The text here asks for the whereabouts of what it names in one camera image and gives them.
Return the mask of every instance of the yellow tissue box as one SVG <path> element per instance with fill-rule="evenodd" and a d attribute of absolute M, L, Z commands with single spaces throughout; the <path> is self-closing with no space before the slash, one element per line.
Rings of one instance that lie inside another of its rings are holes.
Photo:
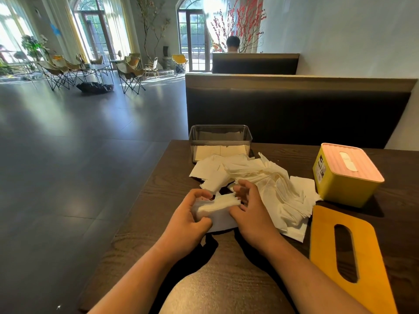
<path fill-rule="evenodd" d="M 361 208 L 384 178 L 364 150 L 322 143 L 313 166 L 323 200 Z"/>

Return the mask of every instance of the person's left hand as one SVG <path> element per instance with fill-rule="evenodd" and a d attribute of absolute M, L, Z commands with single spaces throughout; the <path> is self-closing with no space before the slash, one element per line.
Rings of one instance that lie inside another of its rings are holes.
<path fill-rule="evenodd" d="M 210 199 L 212 194 L 207 190 L 194 189 L 186 195 L 155 244 L 155 248 L 167 255 L 173 263 L 191 253 L 212 227 L 210 218 L 203 217 L 199 222 L 195 222 L 192 216 L 191 208 L 195 200 L 201 197 Z"/>

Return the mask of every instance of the tissue box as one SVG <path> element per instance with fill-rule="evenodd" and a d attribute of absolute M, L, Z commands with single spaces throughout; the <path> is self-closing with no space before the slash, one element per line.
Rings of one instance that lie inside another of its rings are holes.
<path fill-rule="evenodd" d="M 322 143 L 313 166 L 323 200 L 361 208 L 384 178 L 360 148 Z"/>
<path fill-rule="evenodd" d="M 252 135 L 244 125 L 195 125 L 189 133 L 192 162 L 212 154 L 230 157 L 249 155 Z"/>

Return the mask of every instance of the forearm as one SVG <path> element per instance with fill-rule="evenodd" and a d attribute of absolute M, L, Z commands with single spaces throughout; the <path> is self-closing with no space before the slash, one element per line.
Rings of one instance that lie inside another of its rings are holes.
<path fill-rule="evenodd" d="M 94 306 L 91 314 L 148 313 L 175 260 L 156 245 Z"/>
<path fill-rule="evenodd" d="M 313 313 L 369 313 L 281 235 L 262 254 L 284 281 L 298 311 Z"/>

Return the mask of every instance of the hand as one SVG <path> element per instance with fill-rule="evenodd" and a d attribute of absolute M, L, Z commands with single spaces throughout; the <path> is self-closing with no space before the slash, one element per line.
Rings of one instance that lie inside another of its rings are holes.
<path fill-rule="evenodd" d="M 191 208 L 197 198 L 210 199 L 212 194 L 202 189 L 191 190 L 176 208 L 166 230 L 155 244 L 155 248 L 168 256 L 173 264 L 191 253 L 212 227 L 208 217 L 203 217 L 199 222 L 194 221 Z"/>
<path fill-rule="evenodd" d="M 245 205 L 231 206 L 230 215 L 237 222 L 244 239 L 263 253 L 272 239 L 281 236 L 262 202 L 257 186 L 244 179 L 240 179 L 238 183 L 233 190 Z"/>

